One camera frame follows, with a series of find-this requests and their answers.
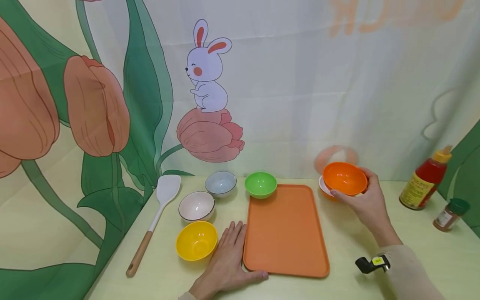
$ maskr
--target yellow cap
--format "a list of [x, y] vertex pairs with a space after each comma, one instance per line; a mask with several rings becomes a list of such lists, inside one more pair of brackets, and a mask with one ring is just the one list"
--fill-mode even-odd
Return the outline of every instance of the yellow cap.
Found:
[[452, 158], [452, 147], [452, 145], [447, 145], [442, 150], [438, 150], [437, 152], [435, 152], [432, 159], [438, 161], [439, 163], [446, 164]]

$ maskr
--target white spatula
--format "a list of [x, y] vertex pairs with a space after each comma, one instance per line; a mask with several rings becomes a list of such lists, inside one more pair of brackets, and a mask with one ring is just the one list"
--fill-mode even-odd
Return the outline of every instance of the white spatula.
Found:
[[163, 175], [158, 179], [158, 184], [156, 185], [156, 198], [160, 203], [160, 207], [158, 208], [158, 212], [153, 219], [152, 225], [150, 225], [147, 233], [145, 233], [144, 239], [140, 243], [140, 246], [138, 246], [132, 262], [128, 266], [126, 273], [127, 277], [133, 277], [135, 276], [135, 273], [137, 273], [138, 266], [142, 261], [145, 250], [147, 249], [148, 243], [152, 238], [153, 231], [155, 230], [156, 224], [162, 215], [163, 209], [177, 196], [180, 189], [180, 182], [181, 177], [178, 175]]

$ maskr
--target rabbit illustration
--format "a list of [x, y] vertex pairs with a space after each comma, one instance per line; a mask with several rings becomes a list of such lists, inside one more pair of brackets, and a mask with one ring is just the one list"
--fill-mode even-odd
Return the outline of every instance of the rabbit illustration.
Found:
[[202, 112], [214, 112], [227, 106], [227, 92], [216, 80], [223, 71], [220, 54], [227, 53], [232, 48], [232, 42], [221, 37], [204, 47], [207, 34], [207, 22], [204, 19], [198, 20], [193, 30], [196, 48], [188, 54], [185, 71], [195, 85], [190, 92], [195, 95], [197, 108], [201, 108]]

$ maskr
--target pink cheek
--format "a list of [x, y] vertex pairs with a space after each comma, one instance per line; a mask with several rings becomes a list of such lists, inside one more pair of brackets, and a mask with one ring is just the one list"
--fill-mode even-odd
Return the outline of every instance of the pink cheek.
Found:
[[193, 69], [193, 74], [195, 74], [197, 76], [201, 76], [202, 75], [202, 69], [200, 69], [199, 67], [195, 67], [195, 69]]

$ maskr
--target sleeve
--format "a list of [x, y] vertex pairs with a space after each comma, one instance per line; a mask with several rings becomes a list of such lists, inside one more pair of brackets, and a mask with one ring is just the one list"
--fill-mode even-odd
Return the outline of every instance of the sleeve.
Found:
[[428, 278], [412, 249], [405, 245], [383, 247], [378, 255], [385, 255], [390, 263], [386, 272], [399, 300], [444, 300], [445, 298]]
[[180, 296], [179, 300], [197, 300], [197, 299], [189, 292], [186, 292], [185, 294]]

